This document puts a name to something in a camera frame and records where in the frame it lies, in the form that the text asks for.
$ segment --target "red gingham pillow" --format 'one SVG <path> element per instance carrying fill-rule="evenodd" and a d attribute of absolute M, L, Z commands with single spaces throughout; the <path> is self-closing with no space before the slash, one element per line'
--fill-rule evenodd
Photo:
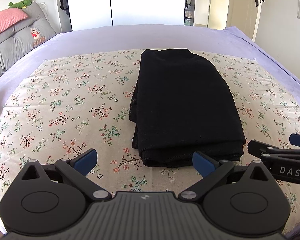
<path fill-rule="evenodd" d="M 28 15 L 18 8 L 10 8 L 0 11 L 0 33 L 27 17 Z"/>

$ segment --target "floral fabric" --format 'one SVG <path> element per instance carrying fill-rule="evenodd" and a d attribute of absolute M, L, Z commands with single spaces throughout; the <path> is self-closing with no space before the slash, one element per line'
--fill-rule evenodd
<path fill-rule="evenodd" d="M 193 167 L 145 167 L 131 148 L 135 124 L 129 121 L 129 106 L 143 51 L 47 60 L 23 80 L 0 116 L 0 199 L 29 159 L 51 164 L 89 148 L 98 152 L 98 164 L 87 177 L 113 194 L 117 190 L 178 194 L 201 179 Z M 247 142 L 256 139 L 295 148 L 289 135 L 300 134 L 300 107 L 270 73 L 249 59 L 192 52 L 210 60 L 226 80 Z M 191 109 L 176 111 L 180 118 L 191 114 Z M 240 165 L 255 159 L 246 146 Z M 278 184 L 291 206 L 287 231 L 300 221 L 300 185 Z"/>

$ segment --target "purple bedsheet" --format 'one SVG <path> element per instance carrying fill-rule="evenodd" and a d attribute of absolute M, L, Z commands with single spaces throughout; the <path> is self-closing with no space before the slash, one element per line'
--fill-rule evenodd
<path fill-rule="evenodd" d="M 256 59 L 300 104 L 300 80 L 236 27 L 123 25 L 61 33 L 32 50 L 0 77 L 0 113 L 21 81 L 46 59 L 124 49 L 187 48 Z"/>

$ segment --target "white wardrobe door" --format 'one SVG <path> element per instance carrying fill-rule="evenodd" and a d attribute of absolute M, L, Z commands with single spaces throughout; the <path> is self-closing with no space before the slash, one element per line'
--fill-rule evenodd
<path fill-rule="evenodd" d="M 68 0 L 73 31 L 112 25 L 110 0 Z"/>
<path fill-rule="evenodd" d="M 113 25 L 183 25 L 185 0 L 111 0 Z"/>

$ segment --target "stuffed animal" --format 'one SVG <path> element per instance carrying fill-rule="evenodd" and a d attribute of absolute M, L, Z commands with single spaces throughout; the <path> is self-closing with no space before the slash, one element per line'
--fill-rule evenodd
<path fill-rule="evenodd" d="M 26 8 L 27 6 L 32 4 L 32 0 L 24 0 L 21 2 L 17 2 L 17 3 L 9 3 L 9 8 L 18 8 L 18 9 L 22 9 L 22 8 Z"/>

